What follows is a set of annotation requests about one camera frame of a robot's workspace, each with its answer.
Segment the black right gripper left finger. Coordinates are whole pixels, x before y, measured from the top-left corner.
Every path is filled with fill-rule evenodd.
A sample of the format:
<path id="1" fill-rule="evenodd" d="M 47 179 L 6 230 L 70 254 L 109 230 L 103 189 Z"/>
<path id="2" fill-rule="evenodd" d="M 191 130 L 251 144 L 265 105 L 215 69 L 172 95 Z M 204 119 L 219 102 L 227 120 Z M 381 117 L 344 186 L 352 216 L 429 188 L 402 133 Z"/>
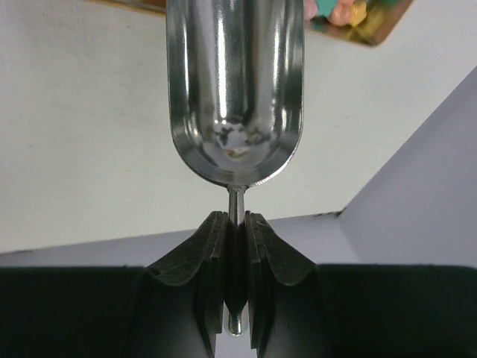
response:
<path id="1" fill-rule="evenodd" d="M 1 267 L 3 357 L 213 357 L 221 332 L 227 215 L 210 213 L 149 264 Z"/>

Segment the silver metal scoop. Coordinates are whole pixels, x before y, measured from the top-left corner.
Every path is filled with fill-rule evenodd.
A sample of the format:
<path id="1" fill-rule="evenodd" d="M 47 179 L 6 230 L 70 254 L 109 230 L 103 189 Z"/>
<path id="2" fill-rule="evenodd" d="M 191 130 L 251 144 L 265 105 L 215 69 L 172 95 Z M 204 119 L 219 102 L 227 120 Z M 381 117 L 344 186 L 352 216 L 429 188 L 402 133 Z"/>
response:
<path id="1" fill-rule="evenodd" d="M 244 194 L 281 172 L 303 131 L 302 1 L 168 1 L 171 135 L 229 194 L 227 330 L 247 329 Z"/>

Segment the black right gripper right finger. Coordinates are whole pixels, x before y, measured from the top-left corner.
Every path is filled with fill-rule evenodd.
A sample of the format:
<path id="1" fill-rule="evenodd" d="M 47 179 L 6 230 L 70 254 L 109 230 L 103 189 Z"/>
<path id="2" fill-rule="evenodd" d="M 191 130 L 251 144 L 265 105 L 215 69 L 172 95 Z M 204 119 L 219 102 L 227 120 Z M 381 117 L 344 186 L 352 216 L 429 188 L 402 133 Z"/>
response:
<path id="1" fill-rule="evenodd" d="M 247 213 L 251 345 L 259 357 L 474 357 L 476 270 L 321 264 Z"/>

